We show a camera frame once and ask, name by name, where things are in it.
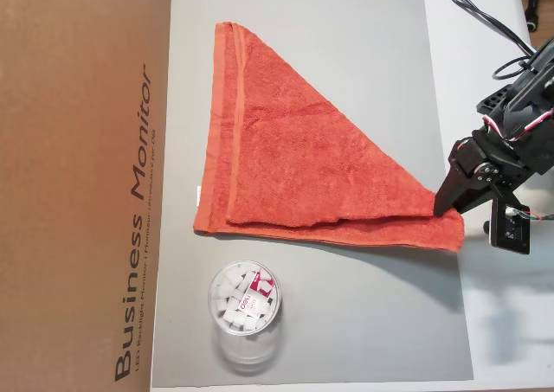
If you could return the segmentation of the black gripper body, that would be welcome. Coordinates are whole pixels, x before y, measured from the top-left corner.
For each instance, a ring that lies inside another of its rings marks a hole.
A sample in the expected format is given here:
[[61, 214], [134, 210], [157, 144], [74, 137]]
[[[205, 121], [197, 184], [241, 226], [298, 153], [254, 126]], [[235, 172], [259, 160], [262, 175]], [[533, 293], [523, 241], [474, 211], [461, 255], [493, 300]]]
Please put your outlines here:
[[449, 163], [455, 197], [483, 193], [493, 183], [516, 189], [528, 178], [528, 168], [515, 150], [493, 134], [472, 134], [459, 140], [451, 150]]

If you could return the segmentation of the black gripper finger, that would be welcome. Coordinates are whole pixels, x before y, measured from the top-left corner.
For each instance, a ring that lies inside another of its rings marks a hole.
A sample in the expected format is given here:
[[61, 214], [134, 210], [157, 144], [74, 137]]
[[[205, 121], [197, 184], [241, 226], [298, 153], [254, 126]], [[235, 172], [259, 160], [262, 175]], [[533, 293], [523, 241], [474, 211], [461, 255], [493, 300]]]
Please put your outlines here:
[[443, 216], [467, 190], [468, 178], [457, 162], [451, 162], [449, 171], [435, 195], [434, 216]]
[[479, 182], [479, 184], [479, 188], [468, 188], [456, 199], [456, 210], [460, 214], [475, 209], [492, 198], [489, 184], [486, 182]]

